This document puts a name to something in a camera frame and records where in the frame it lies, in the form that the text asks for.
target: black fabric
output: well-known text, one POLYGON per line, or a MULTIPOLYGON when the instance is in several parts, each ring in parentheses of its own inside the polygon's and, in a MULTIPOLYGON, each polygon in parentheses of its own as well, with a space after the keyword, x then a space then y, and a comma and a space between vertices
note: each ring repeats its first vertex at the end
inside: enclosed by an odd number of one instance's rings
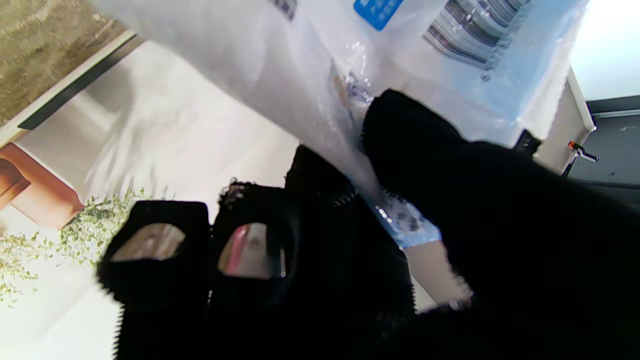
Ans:
POLYGON ((364 149, 382 185, 440 228, 449 261, 475 293, 470 309, 424 314, 386 350, 417 352, 411 345, 420 342, 474 356, 636 356, 636 213, 522 154, 468 143, 445 123, 391 90, 364 122, 364 149), (399 160, 394 147, 424 166, 399 160), (534 199, 526 211, 522 199, 534 199))

